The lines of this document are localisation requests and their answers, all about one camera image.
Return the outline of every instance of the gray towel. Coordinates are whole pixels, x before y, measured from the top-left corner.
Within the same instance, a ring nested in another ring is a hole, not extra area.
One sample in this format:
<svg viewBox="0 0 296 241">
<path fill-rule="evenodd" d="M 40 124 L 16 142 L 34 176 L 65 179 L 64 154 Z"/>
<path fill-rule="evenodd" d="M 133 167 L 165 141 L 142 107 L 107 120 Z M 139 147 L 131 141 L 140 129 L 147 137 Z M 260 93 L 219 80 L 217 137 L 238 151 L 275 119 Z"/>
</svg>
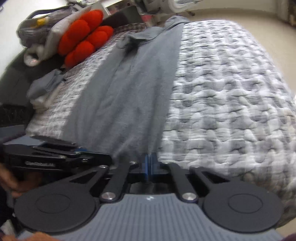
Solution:
<svg viewBox="0 0 296 241">
<path fill-rule="evenodd" d="M 27 92 L 27 98 L 34 100 L 52 92 L 63 80 L 61 73 L 60 70 L 54 69 L 40 79 L 34 80 Z"/>
</svg>

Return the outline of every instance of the beige carpet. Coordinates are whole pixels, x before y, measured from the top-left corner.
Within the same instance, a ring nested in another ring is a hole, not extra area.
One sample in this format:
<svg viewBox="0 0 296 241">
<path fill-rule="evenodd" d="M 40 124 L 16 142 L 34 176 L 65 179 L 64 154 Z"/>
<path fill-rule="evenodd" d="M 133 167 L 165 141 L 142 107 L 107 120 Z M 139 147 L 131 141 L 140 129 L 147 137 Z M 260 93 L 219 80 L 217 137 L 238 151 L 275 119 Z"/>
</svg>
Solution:
<svg viewBox="0 0 296 241">
<path fill-rule="evenodd" d="M 267 50 L 289 87 L 296 93 L 296 28 L 275 16 L 255 11 L 210 9 L 195 11 L 193 17 L 184 16 L 191 21 L 227 19 L 242 25 Z M 283 236 L 296 232 L 296 219 L 278 231 Z"/>
</svg>

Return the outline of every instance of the clothing pile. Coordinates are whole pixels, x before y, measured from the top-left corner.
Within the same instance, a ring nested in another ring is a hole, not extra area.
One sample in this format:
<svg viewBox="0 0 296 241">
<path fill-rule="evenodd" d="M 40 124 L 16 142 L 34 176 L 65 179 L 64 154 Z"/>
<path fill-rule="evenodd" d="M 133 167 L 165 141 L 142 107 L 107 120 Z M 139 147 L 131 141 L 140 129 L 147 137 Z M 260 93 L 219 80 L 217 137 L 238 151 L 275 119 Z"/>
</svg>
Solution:
<svg viewBox="0 0 296 241">
<path fill-rule="evenodd" d="M 27 92 L 27 98 L 37 113 L 44 112 L 51 106 L 64 84 L 62 72 L 58 69 L 33 81 Z"/>
</svg>

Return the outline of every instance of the red stuffed toy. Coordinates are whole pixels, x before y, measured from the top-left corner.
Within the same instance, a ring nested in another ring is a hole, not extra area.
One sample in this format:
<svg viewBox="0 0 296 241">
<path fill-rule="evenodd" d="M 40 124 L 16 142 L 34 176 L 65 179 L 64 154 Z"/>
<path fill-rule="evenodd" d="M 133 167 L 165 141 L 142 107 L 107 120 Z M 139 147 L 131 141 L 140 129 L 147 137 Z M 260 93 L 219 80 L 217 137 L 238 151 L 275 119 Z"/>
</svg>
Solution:
<svg viewBox="0 0 296 241">
<path fill-rule="evenodd" d="M 70 25 L 58 47 L 58 53 L 66 56 L 65 66 L 67 68 L 72 68 L 85 60 L 113 35 L 112 27 L 99 26 L 102 21 L 103 12 L 93 10 L 83 14 Z"/>
</svg>

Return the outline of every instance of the bed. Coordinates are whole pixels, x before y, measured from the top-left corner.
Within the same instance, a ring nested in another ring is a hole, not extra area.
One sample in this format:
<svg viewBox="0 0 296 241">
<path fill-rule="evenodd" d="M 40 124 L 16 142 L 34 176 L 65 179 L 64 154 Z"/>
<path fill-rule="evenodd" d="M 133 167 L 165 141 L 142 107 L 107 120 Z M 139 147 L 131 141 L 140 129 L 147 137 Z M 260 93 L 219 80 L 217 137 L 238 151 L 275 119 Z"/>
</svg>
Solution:
<svg viewBox="0 0 296 241">
<path fill-rule="evenodd" d="M 65 73 L 66 85 L 28 134 L 60 138 L 71 109 L 118 40 L 145 29 L 115 29 L 108 43 Z M 238 24 L 207 20 L 184 25 L 165 121 L 160 161 L 204 166 L 276 193 L 296 216 L 296 107 L 272 60 Z"/>
</svg>

